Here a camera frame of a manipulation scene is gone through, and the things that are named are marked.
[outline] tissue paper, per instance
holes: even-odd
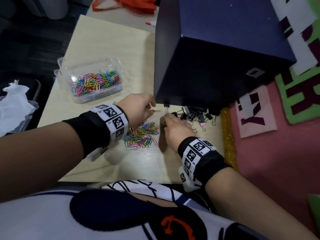
[[[0,101],[0,137],[14,130],[27,115],[34,112],[35,107],[26,96],[28,90],[27,86],[18,85],[17,80],[3,89],[8,94]]]

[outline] green felt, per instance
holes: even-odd
[[[320,195],[319,194],[308,194],[309,205],[320,233]]]
[[[310,7],[312,7],[312,10],[314,13],[320,18],[320,1],[319,0],[308,0]],[[317,19],[313,24],[313,33],[310,37],[309,40],[307,40],[307,44],[310,44],[312,41],[314,41],[317,38],[320,38],[320,19]],[[301,75],[297,76],[293,69],[290,68],[291,76],[293,79],[293,82],[290,84],[284,85],[282,81],[282,76],[281,74],[277,75],[275,77],[276,83],[279,88],[280,96],[282,99],[282,104],[284,108],[284,112],[286,115],[287,120],[291,124],[296,124],[300,123],[303,121],[311,120],[313,118],[319,117],[320,116],[320,105],[318,104],[313,104],[310,108],[293,115],[291,106],[302,101],[304,99],[304,95],[302,93],[298,93],[294,96],[287,97],[286,94],[286,89],[293,87],[294,85],[303,82],[317,74],[320,73],[320,67],[313,67],[310,70],[306,71],[305,73],[302,73]],[[320,88],[319,86],[314,86],[314,90],[317,94],[320,94]]]

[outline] pink card with letter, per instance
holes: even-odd
[[[267,87],[262,85],[235,102],[240,137],[277,130]]]

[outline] gold glitter trim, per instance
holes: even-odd
[[[222,136],[224,143],[224,159],[226,163],[232,166],[232,168],[239,172],[237,163],[237,151],[234,144],[232,122],[230,108],[223,108],[220,113],[222,123]]]

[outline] red bag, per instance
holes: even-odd
[[[111,10],[120,6],[128,6],[146,13],[153,13],[156,10],[156,0],[116,0],[118,3],[106,8],[97,8],[99,0],[94,0],[92,10],[94,12]]]

